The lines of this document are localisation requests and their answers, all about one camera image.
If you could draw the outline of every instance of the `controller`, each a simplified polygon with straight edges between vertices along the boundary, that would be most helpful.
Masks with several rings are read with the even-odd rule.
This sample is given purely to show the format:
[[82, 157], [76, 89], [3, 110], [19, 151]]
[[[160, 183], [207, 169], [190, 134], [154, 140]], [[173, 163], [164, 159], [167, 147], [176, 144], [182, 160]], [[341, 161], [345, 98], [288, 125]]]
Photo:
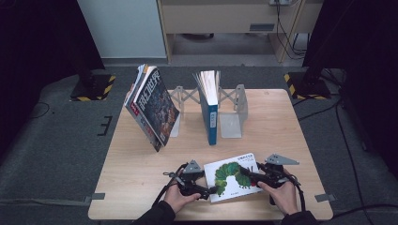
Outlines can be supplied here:
[[163, 174], [172, 177], [172, 180], [177, 180], [182, 195], [189, 196], [199, 193], [201, 194], [200, 199], [207, 200], [210, 194], [217, 193], [218, 187], [206, 188], [196, 185], [196, 180], [205, 176], [205, 171], [200, 168], [195, 160], [182, 165], [181, 169], [183, 169], [182, 172], [178, 172], [178, 170], [178, 174], [175, 172], [164, 172]]
[[[295, 186], [299, 185], [299, 182], [292, 178], [292, 175], [286, 174], [283, 169], [283, 165], [299, 165], [297, 161], [272, 154], [270, 157], [266, 158], [265, 162], [266, 164], [257, 162], [258, 169], [263, 171], [265, 174], [251, 172], [249, 169], [241, 166], [239, 169], [243, 175], [248, 176], [251, 179], [251, 182], [256, 185], [259, 181], [266, 183], [272, 188], [279, 188], [286, 181], [293, 181]], [[270, 204], [275, 205], [275, 202], [270, 196], [269, 202]]]

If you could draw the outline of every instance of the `caterpillar illustration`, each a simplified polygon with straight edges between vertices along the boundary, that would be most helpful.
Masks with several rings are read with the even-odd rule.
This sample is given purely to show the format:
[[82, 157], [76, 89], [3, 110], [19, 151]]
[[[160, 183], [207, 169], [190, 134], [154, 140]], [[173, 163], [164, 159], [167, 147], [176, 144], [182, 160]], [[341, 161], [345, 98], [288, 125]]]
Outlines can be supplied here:
[[252, 185], [250, 178], [240, 173], [239, 164], [237, 162], [223, 164], [216, 171], [215, 178], [215, 185], [218, 187], [217, 194], [219, 197], [225, 192], [225, 187], [227, 186], [226, 178], [228, 176], [235, 176], [240, 188], [250, 188]]

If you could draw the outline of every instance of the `picture book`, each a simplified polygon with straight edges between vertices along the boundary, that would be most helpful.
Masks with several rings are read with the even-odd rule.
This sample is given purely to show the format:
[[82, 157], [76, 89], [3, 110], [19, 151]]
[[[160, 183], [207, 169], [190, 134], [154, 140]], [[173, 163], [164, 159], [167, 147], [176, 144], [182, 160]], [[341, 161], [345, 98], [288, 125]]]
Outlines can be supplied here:
[[137, 109], [137, 106], [133, 102], [135, 96], [137, 95], [138, 92], [138, 86], [141, 85], [141, 83], [144, 80], [144, 77], [146, 73], [152, 70], [153, 68], [149, 68], [147, 64], [143, 64], [137, 68], [137, 78], [135, 82], [131, 85], [130, 91], [127, 93], [126, 100], [124, 102], [124, 105], [126, 109], [129, 111], [129, 113], [132, 115], [132, 117], [135, 119], [137, 124], [139, 125], [140, 129], [144, 132], [146, 137], [149, 139], [150, 143], [153, 145], [156, 151], [159, 151], [161, 149], [161, 142], [158, 140], [158, 137], [155, 135], [154, 131], [152, 130], [152, 127], [147, 123], [147, 121], [144, 119], [143, 114], [140, 113], [140, 111]]
[[179, 116], [171, 96], [157, 67], [148, 70], [133, 99], [133, 105], [140, 112], [152, 131], [165, 146]]
[[208, 144], [213, 145], [217, 143], [220, 72], [217, 70], [201, 71], [193, 74], [193, 77], [197, 82]]
[[207, 185], [218, 187], [217, 193], [210, 195], [212, 203], [263, 191], [252, 184], [248, 176], [240, 173], [239, 166], [258, 173], [253, 153], [204, 165]]

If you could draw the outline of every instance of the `blue book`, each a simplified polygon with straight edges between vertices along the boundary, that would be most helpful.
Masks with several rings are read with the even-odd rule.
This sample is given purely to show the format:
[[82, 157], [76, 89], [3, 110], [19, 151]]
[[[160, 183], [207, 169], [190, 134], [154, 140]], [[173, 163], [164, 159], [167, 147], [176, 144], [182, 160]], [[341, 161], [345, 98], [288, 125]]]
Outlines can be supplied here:
[[193, 74], [197, 81], [200, 105], [207, 132], [208, 144], [217, 143], [217, 120], [219, 110], [218, 88], [220, 72], [216, 70], [201, 71]]

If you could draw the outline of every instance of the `warning tape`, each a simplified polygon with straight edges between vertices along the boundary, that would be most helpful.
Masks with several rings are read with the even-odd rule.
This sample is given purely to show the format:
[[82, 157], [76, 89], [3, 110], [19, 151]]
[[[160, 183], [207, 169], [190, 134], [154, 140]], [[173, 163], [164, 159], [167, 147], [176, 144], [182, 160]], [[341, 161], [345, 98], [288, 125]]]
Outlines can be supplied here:
[[327, 96], [322, 96], [322, 95], [299, 95], [296, 92], [296, 88], [293, 85], [289, 74], [284, 74], [284, 80], [287, 83], [287, 87], [289, 88], [290, 95], [292, 95], [293, 99], [327, 99], [328, 98]]
[[109, 92], [112, 89], [112, 85], [114, 84], [116, 76], [111, 76], [109, 78], [109, 81], [103, 91], [103, 94], [101, 96], [96, 96], [96, 97], [85, 97], [85, 96], [81, 96], [81, 97], [71, 97], [70, 100], [71, 101], [90, 101], [90, 100], [104, 100], [108, 97]]

